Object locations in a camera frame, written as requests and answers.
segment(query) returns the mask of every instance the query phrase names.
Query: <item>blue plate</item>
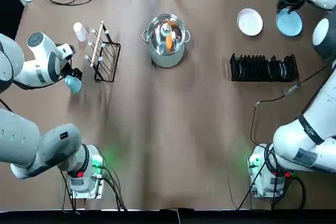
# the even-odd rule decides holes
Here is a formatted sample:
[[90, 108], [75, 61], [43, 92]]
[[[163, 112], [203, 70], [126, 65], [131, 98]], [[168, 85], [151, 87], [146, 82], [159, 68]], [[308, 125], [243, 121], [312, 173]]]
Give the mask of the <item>blue plate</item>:
[[296, 12], [288, 14], [289, 9], [282, 9], [276, 17], [278, 30], [285, 36], [297, 36], [302, 30], [302, 20]]

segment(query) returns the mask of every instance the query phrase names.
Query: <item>pot handle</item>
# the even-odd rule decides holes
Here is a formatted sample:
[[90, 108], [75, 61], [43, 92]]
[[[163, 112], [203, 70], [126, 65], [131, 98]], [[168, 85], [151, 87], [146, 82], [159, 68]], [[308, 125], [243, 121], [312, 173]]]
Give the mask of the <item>pot handle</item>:
[[190, 40], [190, 38], [191, 38], [191, 36], [190, 36], [190, 32], [189, 32], [188, 30], [186, 30], [185, 33], [189, 35], [189, 39], [186, 39], [186, 40], [184, 41], [184, 43], [188, 43], [189, 40]]
[[148, 34], [148, 30], [143, 31], [142, 39], [143, 39], [143, 41], [145, 41], [148, 44], [147, 34]]

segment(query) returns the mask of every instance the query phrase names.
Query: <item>dish rack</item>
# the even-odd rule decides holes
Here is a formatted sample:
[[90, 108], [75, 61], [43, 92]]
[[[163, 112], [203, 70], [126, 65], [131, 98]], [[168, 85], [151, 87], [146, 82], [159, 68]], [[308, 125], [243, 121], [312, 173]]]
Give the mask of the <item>dish rack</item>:
[[93, 54], [92, 57], [85, 55], [84, 58], [90, 62], [90, 66], [94, 69], [95, 81], [114, 82], [121, 45], [112, 41], [104, 21], [101, 22], [99, 31], [92, 29], [91, 33], [96, 37], [96, 43], [88, 42]]

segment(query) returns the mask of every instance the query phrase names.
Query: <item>white cup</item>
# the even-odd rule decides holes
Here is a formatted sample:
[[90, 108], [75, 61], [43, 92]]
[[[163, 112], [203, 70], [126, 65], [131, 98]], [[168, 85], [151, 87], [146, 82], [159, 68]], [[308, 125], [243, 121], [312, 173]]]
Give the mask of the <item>white cup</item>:
[[73, 26], [74, 26], [73, 30], [75, 31], [78, 40], [82, 42], [86, 41], [88, 39], [89, 34], [88, 31], [86, 31], [86, 29], [84, 28], [84, 26], [79, 22], [75, 23]]

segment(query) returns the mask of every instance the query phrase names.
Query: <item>brown tablecloth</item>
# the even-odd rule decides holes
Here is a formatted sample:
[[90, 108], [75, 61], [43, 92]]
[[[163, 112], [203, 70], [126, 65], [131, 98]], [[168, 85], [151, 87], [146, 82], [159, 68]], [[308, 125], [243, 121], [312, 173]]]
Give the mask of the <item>brown tablecloth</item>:
[[[275, 25], [276, 2], [93, 0], [67, 7], [34, 0], [25, 7], [17, 34], [26, 60], [33, 59], [26, 40], [35, 31], [46, 33], [55, 43], [74, 45], [77, 53], [72, 63], [83, 72], [82, 91], [71, 94], [63, 82], [34, 91], [13, 85], [1, 97], [17, 114], [35, 122], [41, 134], [74, 123], [83, 143], [96, 145], [107, 166], [119, 174], [129, 209], [235, 209], [248, 189], [246, 158], [254, 149], [249, 140], [254, 105], [258, 99], [283, 94], [292, 83], [231, 82], [232, 53], [280, 59], [294, 54], [301, 78], [323, 66], [311, 36], [324, 13], [305, 6], [298, 11], [301, 35], [286, 38]], [[237, 14], [249, 7], [264, 21], [256, 37], [244, 36], [237, 27]], [[183, 61], [171, 69], [151, 65], [141, 39], [150, 20], [161, 13], [180, 17], [192, 37]], [[102, 20], [122, 47], [113, 84], [94, 82], [94, 71], [83, 59], [92, 51], [78, 44], [72, 28], [82, 22], [98, 29]], [[256, 141], [271, 142], [277, 127], [295, 118], [327, 73], [281, 101], [258, 107]], [[0, 209], [61, 208], [63, 192], [56, 168], [27, 180], [15, 178], [8, 164], [0, 164], [0, 172]], [[306, 208], [336, 206], [336, 176], [299, 175], [307, 188]], [[278, 207], [296, 208], [300, 194], [293, 183]], [[248, 199], [243, 208], [249, 205]], [[269, 200], [254, 199], [253, 207], [269, 208]], [[105, 187], [103, 199], [87, 201], [86, 208], [115, 208], [112, 191]]]

